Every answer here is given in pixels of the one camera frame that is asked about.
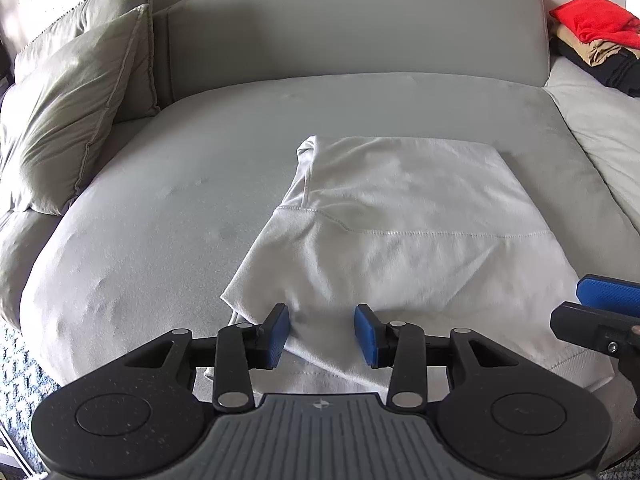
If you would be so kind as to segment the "red folded garment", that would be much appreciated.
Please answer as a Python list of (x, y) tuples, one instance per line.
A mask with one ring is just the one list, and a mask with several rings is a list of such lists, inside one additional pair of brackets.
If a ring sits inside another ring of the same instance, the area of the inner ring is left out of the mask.
[(639, 19), (613, 1), (570, 0), (552, 9), (550, 15), (583, 44), (605, 40), (640, 48)]

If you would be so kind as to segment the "rear olive cushion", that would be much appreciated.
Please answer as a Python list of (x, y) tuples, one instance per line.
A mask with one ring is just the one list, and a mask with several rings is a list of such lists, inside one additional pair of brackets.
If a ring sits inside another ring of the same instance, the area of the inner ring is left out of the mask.
[[(40, 62), (89, 29), (106, 24), (152, 0), (84, 0), (24, 47), (14, 61), (14, 77), (23, 80)], [(148, 14), (139, 27), (139, 43), (116, 122), (154, 116), (160, 108), (154, 84), (153, 19)]]

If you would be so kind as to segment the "olive cushion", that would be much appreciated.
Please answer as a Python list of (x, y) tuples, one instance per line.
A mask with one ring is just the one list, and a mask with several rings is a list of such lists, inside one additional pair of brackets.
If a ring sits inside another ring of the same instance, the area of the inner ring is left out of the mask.
[[(106, 24), (152, 0), (84, 0), (24, 47), (14, 61), (14, 77), (23, 80), (40, 62), (89, 29)], [(160, 108), (154, 84), (153, 19), (148, 14), (139, 27), (139, 43), (116, 122), (154, 116)]]
[(146, 4), (84, 32), (6, 92), (1, 209), (62, 216), (91, 178), (122, 104)]

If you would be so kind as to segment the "light grey sweatshirt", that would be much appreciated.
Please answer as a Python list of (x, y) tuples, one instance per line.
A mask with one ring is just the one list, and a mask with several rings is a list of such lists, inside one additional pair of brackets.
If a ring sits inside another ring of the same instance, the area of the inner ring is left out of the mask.
[(286, 304), (280, 363), (254, 372), (258, 393), (384, 392), (364, 362), (354, 311), (446, 336), (475, 330), (588, 390), (614, 375), (602, 354), (550, 330), (575, 297), (558, 240), (489, 145), (438, 139), (312, 136), (291, 186), (222, 299), (259, 323)]

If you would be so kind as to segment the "grey fabric sofa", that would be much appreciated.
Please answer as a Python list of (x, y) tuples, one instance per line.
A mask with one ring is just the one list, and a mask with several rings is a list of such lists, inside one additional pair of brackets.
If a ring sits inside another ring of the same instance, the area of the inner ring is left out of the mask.
[[(155, 18), (160, 114), (115, 127), (37, 252), (20, 326), (66, 385), (173, 327), (244, 320), (222, 293), (288, 192), (312, 136), (494, 148), (577, 281), (639, 274), (624, 200), (639, 103), (552, 55), (541, 0), (183, 0)], [(636, 447), (631, 388), (605, 458)]]

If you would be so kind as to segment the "front olive cushion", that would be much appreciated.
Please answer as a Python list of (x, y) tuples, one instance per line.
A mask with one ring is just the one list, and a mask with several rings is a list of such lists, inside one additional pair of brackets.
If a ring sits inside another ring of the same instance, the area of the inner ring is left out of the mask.
[(91, 178), (122, 104), (146, 4), (84, 32), (6, 92), (1, 209), (62, 216)]

